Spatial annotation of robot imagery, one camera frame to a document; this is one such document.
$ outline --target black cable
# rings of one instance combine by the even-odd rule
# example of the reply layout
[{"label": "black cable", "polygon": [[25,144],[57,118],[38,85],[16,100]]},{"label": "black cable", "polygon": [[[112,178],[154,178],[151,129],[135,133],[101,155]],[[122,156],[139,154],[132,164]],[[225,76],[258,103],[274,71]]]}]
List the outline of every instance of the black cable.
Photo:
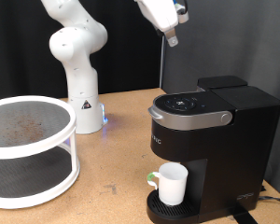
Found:
[{"label": "black cable", "polygon": [[185,2],[185,13],[188,12],[188,0],[184,0]]},{"label": "black cable", "polygon": [[277,200],[280,202],[280,198],[273,198],[273,197],[270,197],[270,196],[261,196],[259,197],[259,200],[262,201],[262,200]]}]

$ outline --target cup handle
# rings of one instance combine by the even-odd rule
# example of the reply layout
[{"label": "cup handle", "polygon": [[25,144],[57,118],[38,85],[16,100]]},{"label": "cup handle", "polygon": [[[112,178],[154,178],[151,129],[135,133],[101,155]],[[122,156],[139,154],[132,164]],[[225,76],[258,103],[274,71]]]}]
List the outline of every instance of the cup handle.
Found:
[{"label": "cup handle", "polygon": [[158,189],[158,186],[157,186],[157,184],[155,183],[155,182],[153,182],[151,179],[153,178],[153,177],[157,177],[157,178],[160,178],[160,173],[158,173],[158,172],[152,172],[152,173],[150,173],[149,175],[147,175],[147,182],[148,182],[148,184],[150,185],[150,186],[154,186],[155,187],[155,189]]}]

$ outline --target drip tray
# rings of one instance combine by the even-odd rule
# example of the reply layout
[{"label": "drip tray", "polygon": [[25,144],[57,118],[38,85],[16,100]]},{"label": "drip tray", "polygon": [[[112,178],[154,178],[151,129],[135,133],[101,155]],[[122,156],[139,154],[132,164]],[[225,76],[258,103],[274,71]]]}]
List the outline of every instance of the drip tray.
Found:
[{"label": "drip tray", "polygon": [[198,213],[188,198],[176,206],[169,206],[160,201],[159,190],[153,190],[147,198],[147,214],[153,223],[198,223]]},{"label": "drip tray", "polygon": [[59,185],[71,172],[71,155],[61,147],[29,157],[0,160],[0,198],[44,192]]}]

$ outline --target logo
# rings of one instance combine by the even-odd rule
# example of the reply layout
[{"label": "logo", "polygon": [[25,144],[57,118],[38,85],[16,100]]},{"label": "logo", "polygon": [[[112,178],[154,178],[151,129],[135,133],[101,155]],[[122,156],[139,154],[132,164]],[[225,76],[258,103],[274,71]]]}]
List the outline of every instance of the logo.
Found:
[{"label": "logo", "polygon": [[161,144],[161,140],[157,138],[155,135],[151,134],[151,138],[158,144]]},{"label": "logo", "polygon": [[248,193],[248,194],[239,195],[239,196],[237,196],[236,200],[247,199],[248,197],[251,197],[253,195],[254,195],[254,193]]},{"label": "logo", "polygon": [[184,105],[185,103],[182,102],[182,101],[177,101],[176,104],[177,104],[177,105]]},{"label": "logo", "polygon": [[89,109],[91,108],[91,104],[88,103],[88,101],[85,101],[84,105],[82,106],[82,109]]}]

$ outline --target coffee machine lid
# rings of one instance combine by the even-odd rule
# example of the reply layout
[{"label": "coffee machine lid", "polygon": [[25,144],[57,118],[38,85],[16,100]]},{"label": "coffee machine lid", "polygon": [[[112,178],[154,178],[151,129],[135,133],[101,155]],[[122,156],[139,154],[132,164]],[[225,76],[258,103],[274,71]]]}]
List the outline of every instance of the coffee machine lid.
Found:
[{"label": "coffee machine lid", "polygon": [[148,110],[161,126],[189,131],[227,125],[235,108],[210,91],[166,94]]}]

